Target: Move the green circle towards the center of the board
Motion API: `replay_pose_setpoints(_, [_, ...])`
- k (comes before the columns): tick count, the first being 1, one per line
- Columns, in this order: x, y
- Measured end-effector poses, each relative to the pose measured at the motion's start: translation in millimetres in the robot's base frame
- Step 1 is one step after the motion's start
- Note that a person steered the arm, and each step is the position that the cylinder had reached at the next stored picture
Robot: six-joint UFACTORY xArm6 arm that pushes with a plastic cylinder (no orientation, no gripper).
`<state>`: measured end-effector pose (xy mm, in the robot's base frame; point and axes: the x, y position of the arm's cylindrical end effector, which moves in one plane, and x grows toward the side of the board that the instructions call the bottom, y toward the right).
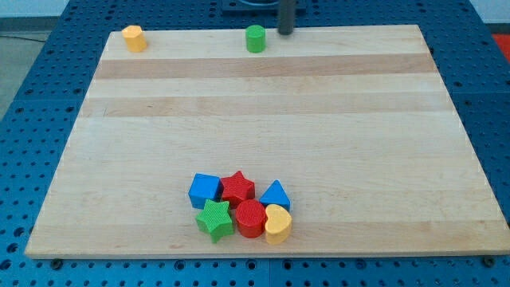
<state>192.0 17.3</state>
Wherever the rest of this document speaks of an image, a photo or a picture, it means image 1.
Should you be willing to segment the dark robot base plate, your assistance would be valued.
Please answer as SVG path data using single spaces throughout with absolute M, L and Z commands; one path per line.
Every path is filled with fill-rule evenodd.
M 220 0 L 218 7 L 222 15 L 277 13 L 280 8 L 280 0 Z

